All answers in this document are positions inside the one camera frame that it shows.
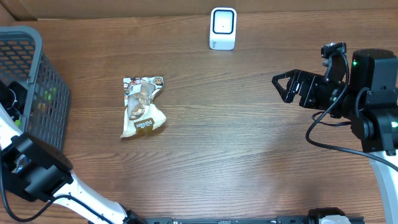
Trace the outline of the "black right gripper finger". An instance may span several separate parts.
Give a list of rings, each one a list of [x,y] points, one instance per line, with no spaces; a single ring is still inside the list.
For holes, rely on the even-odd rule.
[[[285,103],[292,103],[295,95],[300,93],[302,83],[293,79],[283,79],[278,82],[281,87],[281,97]]]
[[[286,87],[283,87],[279,80],[288,79],[290,84],[287,84]],[[289,90],[290,86],[293,85],[296,88],[296,84],[300,84],[300,89],[309,89],[313,80],[323,79],[322,75],[307,72],[299,69],[293,69],[288,72],[281,73],[279,75],[275,75],[272,78],[272,84],[275,86],[277,90]]]

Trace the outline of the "beige pastry snack packet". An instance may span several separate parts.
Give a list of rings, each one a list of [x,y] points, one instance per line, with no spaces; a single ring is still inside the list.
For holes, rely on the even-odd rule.
[[[152,132],[166,122],[166,116],[153,103],[163,87],[162,77],[123,78],[125,110],[120,138]]]

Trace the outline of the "green snack packet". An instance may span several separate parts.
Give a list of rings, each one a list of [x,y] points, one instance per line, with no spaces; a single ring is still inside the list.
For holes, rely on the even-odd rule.
[[[56,95],[57,89],[56,88],[51,88],[50,93],[48,91],[44,91],[44,98],[45,101],[43,103],[39,103],[37,105],[38,109],[40,109],[42,112],[49,112],[50,107],[47,106],[46,104],[50,104]]]

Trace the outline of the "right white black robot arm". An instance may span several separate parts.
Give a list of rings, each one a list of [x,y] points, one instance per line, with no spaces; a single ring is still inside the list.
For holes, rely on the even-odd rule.
[[[272,78],[282,100],[315,109],[305,139],[314,146],[369,159],[382,198],[386,223],[397,223],[397,56],[390,50],[362,49],[346,56],[345,43],[321,49],[324,75],[299,69]],[[313,128],[330,115],[346,118],[362,150],[332,146],[310,139]]]

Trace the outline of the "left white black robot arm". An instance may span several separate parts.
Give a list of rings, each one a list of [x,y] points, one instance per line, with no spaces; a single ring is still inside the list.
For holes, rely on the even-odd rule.
[[[23,133],[7,109],[19,104],[26,92],[1,84],[1,198],[7,214],[15,221],[35,220],[52,204],[69,208],[89,223],[143,223],[135,212],[110,201],[81,181],[72,163],[53,146]],[[45,205],[33,216],[22,218],[7,200],[10,192],[26,201]]]

